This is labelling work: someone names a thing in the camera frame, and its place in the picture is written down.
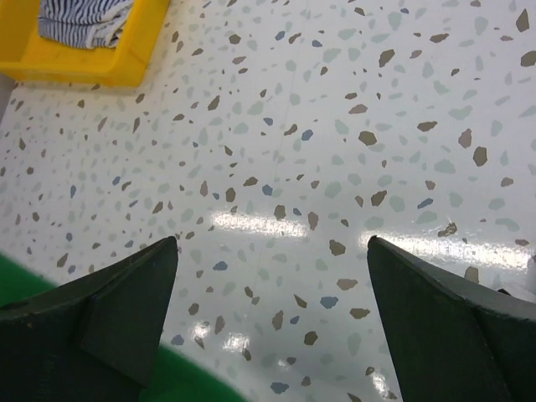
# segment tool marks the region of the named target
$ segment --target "green surface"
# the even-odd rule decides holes
[[[54,289],[55,285],[0,255],[0,306]],[[169,348],[158,349],[152,385],[140,402],[244,402],[236,391]]]

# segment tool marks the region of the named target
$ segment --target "striped towel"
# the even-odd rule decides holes
[[[41,0],[39,36],[73,48],[115,48],[133,2]]]

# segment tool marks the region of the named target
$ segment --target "yellow plastic container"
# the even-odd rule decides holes
[[[39,0],[0,0],[0,71],[15,80],[138,86],[170,0],[135,0],[115,49],[73,49],[38,34]]]

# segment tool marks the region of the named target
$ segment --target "folded towel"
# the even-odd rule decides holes
[[[41,0],[39,36],[74,48],[114,48],[134,0]]]

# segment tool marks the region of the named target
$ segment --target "terrazzo surface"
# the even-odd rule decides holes
[[[64,283],[176,235],[166,343],[253,401],[402,400],[371,235],[536,287],[535,24],[528,0],[172,2],[138,89],[13,91],[0,248]]]

